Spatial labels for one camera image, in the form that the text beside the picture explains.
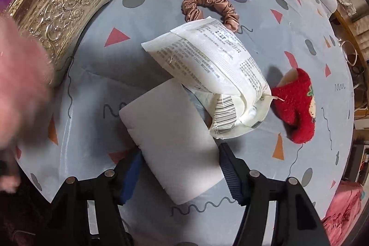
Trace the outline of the white tissue packet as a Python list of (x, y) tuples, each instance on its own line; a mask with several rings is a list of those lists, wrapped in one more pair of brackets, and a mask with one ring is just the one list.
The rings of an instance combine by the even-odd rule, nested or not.
[(119, 116), (175, 204), (195, 199), (223, 179), (218, 146), (176, 79), (124, 106)]

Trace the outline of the red strawberry sock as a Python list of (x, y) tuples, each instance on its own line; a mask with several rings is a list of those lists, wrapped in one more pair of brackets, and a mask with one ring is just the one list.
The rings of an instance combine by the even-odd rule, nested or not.
[(309, 75), (300, 68), (290, 69), (271, 89), (279, 118), (290, 127), (295, 144), (312, 140), (315, 134), (316, 102)]

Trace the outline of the pink towel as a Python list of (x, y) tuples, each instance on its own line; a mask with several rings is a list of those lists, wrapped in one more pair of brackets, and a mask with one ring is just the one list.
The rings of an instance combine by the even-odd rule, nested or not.
[(1, 148), (6, 148), (49, 101), (53, 66), (45, 48), (1, 16)]

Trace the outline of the white printed wipes pack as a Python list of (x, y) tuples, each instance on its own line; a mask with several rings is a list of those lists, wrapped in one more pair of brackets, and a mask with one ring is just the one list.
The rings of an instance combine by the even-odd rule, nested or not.
[(273, 96), (243, 43), (217, 19), (187, 22), (142, 48), (192, 91), (212, 118), (210, 134), (233, 139), (265, 119)]

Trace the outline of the pink fabric on floor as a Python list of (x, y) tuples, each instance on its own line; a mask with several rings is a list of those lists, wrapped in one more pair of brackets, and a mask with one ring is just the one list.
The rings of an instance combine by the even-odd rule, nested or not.
[(363, 187), (356, 182), (341, 181), (322, 220), (330, 245), (341, 245), (361, 210)]

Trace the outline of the patterned white tablecloth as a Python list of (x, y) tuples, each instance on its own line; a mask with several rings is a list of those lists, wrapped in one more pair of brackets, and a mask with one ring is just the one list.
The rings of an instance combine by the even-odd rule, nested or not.
[(118, 218), (136, 245), (231, 245), (244, 207), (219, 145), (266, 178), (297, 178), (324, 218), (349, 155), (353, 82), (334, 0), (111, 0), (57, 69), (64, 82), (18, 162), (47, 204), (133, 148)]

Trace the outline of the brown satin scrunchie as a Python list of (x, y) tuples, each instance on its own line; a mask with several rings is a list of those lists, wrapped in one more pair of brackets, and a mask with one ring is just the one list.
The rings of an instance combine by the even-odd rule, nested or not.
[(238, 31), (240, 16), (229, 0), (183, 0), (181, 10), (185, 16), (185, 21), (204, 19), (202, 8), (217, 12), (227, 29), (233, 33)]

